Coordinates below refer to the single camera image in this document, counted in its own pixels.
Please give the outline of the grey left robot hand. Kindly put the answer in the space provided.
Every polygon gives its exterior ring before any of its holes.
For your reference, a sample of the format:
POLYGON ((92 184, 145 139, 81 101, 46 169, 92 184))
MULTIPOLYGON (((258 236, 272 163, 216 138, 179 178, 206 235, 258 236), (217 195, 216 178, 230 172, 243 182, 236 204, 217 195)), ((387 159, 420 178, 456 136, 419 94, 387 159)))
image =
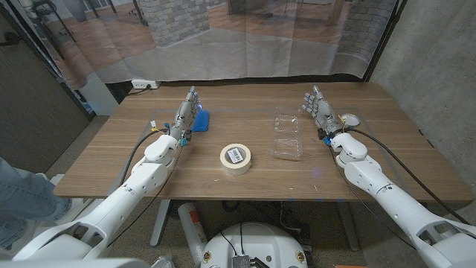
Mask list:
POLYGON ((199 100, 195 86, 191 86, 169 128, 169 135, 175 138, 181 146, 184 146, 191 140, 194 121, 201 109, 201 101, 199 100))

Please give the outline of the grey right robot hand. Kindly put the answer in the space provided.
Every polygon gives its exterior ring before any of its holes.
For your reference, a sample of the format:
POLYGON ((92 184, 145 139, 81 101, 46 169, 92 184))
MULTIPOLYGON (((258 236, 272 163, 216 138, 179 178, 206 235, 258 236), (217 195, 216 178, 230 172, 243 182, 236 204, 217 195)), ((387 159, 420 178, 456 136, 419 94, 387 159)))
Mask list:
POLYGON ((338 116, 324 99, 322 91, 317 85, 313 86, 313 93, 306 93, 303 99, 302 109, 314 118, 320 140, 330 142, 334 137, 343 132, 338 116))

